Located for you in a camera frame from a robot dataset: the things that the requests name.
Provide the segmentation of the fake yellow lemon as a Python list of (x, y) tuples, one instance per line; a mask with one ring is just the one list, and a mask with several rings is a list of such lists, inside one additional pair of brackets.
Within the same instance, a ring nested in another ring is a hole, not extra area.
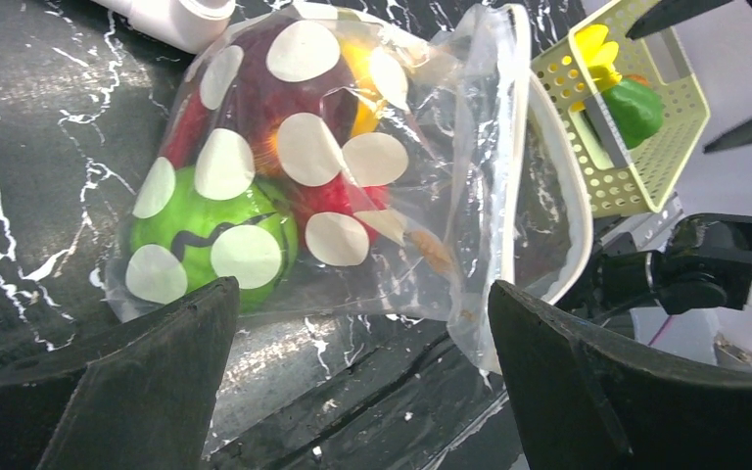
[(370, 66), (373, 49), (347, 39), (340, 41), (341, 54), (354, 79), (353, 93), (357, 99), (357, 109), (350, 138), (374, 131), (382, 117), (387, 101), (377, 90)]

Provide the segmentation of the white pvc pipe frame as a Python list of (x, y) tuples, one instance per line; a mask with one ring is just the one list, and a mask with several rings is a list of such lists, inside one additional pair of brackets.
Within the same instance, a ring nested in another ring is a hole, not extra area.
[(231, 0), (94, 0), (127, 19), (131, 27), (190, 54), (209, 47), (227, 28)]

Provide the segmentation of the fake orange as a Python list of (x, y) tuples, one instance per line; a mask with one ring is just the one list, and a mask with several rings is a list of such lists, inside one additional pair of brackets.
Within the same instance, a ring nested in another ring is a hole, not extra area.
[(643, 86), (645, 86), (647, 88), (651, 87), (649, 81), (644, 76), (642, 76), (640, 74), (625, 74), (624, 78), (628, 79), (628, 80), (631, 80), (633, 82), (636, 82), (636, 83), (638, 83), (640, 85), (643, 85)]

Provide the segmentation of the fake dark red apple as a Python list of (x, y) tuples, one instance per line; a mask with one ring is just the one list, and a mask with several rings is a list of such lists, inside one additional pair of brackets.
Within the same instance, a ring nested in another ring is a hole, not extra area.
[(270, 15), (234, 32), (243, 59), (219, 111), (217, 125), (251, 147), (255, 169), (286, 175), (279, 162), (279, 127), (290, 116), (312, 114), (342, 144), (350, 136), (358, 100), (337, 37), (322, 23)]

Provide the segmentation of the yellow fake banana bunch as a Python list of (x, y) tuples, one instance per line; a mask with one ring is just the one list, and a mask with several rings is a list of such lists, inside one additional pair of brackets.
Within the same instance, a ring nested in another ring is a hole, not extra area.
[(574, 40), (593, 83), (601, 93), (607, 108), (611, 110), (608, 91), (617, 86), (624, 77), (615, 67), (619, 45), (616, 41), (607, 40), (609, 32), (607, 25), (594, 23), (577, 32)]

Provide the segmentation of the pale green perforated basket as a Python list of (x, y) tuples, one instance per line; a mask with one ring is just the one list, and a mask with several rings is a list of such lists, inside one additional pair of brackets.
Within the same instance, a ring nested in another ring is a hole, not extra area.
[(596, 218), (663, 209), (710, 117), (673, 28), (627, 37), (653, 5), (611, 1), (532, 61)]

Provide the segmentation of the fake green pepper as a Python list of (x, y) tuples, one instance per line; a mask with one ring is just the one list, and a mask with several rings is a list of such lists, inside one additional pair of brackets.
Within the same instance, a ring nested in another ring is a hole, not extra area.
[(640, 146), (662, 128), (664, 105), (652, 89), (623, 78), (608, 91), (609, 110), (628, 150)]

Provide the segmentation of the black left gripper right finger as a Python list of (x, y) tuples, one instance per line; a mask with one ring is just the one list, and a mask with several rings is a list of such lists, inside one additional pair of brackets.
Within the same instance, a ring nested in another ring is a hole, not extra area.
[(505, 282), (489, 321), (533, 469), (752, 469), (752, 373), (685, 359)]

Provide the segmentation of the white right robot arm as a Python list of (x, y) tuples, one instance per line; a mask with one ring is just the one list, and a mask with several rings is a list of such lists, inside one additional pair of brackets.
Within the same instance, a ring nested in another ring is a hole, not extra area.
[[(639, 40), (730, 1), (659, 1), (625, 34)], [(746, 1), (752, 9), (752, 1)], [(704, 147), (716, 153), (752, 144), (752, 117)], [(680, 220), (664, 251), (595, 252), (582, 277), (557, 304), (609, 321), (634, 307), (658, 305), (668, 315), (692, 309), (752, 306), (752, 216), (699, 213)]]

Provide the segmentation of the fake green apple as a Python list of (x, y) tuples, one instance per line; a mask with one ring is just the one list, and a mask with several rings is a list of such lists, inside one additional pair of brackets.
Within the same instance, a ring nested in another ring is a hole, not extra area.
[(233, 276), (243, 308), (252, 311), (294, 266), (297, 223), (284, 194), (267, 180), (217, 201), (195, 190), (194, 172), (191, 166), (177, 170), (162, 210), (134, 219), (125, 286), (143, 301), (168, 304), (218, 277)]

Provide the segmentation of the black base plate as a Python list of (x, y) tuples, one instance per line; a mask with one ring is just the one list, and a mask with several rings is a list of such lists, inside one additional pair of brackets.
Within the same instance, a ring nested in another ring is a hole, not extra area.
[(514, 469), (504, 384), (443, 323), (314, 316), (241, 330), (203, 451), (207, 469)]

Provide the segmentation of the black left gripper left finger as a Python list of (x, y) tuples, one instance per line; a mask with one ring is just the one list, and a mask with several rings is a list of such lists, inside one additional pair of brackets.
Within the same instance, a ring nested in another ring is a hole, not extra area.
[(237, 328), (221, 277), (0, 369), (0, 469), (196, 469)]

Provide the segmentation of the clear polka dot zip bag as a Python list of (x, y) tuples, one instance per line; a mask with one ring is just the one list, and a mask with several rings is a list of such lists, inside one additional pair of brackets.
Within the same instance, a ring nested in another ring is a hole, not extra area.
[(493, 284), (556, 303), (593, 246), (531, 55), (517, 4), (432, 40), (309, 2), (228, 26), (185, 72), (107, 303), (129, 321), (232, 277), (245, 314), (442, 321), (498, 372)]

